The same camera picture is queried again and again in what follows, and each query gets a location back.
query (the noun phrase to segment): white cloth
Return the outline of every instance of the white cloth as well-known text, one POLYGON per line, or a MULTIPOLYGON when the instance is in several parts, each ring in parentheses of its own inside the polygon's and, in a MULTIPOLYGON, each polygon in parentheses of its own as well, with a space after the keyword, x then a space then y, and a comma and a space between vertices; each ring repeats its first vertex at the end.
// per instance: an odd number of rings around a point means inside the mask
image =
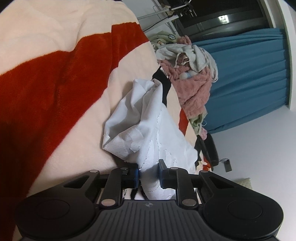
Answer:
POLYGON ((189 58, 189 65, 195 72, 200 72, 206 66, 211 71, 213 82, 218 80, 218 68, 213 57, 203 48, 196 45, 166 44, 159 46, 156 50, 158 60, 168 60, 174 68, 177 67, 177 59, 181 53, 185 53, 189 58))
POLYGON ((134 80, 133 89, 120 101, 107 120, 103 149, 137 163, 148 199, 174 198, 175 190, 162 189, 157 178, 158 160, 167 167, 195 173, 197 151, 185 140, 162 103, 160 81, 134 80))

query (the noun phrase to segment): bed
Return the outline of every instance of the bed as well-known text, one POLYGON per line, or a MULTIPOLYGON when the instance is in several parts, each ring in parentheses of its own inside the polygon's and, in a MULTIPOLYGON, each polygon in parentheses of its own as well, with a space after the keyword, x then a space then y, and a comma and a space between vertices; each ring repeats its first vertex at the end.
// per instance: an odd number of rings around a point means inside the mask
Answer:
MULTIPOLYGON (((161 73, 120 1, 15 0, 0 13, 0 32, 0 240, 18 240, 20 200, 118 165, 102 150, 104 123, 134 79, 161 73)), ((162 83, 163 103, 194 146, 175 89, 162 83)))

